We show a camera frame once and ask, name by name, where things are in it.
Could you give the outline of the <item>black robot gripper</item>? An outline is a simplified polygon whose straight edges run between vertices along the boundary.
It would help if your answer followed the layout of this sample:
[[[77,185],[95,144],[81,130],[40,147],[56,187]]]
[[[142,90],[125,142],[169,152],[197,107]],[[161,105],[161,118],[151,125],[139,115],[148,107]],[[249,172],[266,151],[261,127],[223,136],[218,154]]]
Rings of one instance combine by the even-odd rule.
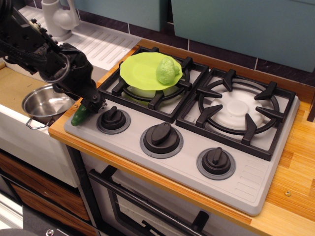
[[[86,55],[74,46],[64,43],[59,56],[64,59],[65,66],[55,76],[53,90],[64,93],[73,100],[82,98],[81,105],[86,112],[98,113],[106,100],[96,88],[92,79],[93,66]]]

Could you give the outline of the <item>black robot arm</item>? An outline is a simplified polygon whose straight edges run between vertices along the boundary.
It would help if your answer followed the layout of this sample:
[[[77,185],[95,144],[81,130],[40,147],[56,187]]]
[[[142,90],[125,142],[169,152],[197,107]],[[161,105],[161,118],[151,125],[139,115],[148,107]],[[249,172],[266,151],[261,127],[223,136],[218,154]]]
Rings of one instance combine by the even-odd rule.
[[[92,79],[93,66],[74,46],[58,45],[36,19],[27,20],[11,0],[0,2],[0,56],[31,74],[39,73],[54,91],[97,113],[105,103]]]

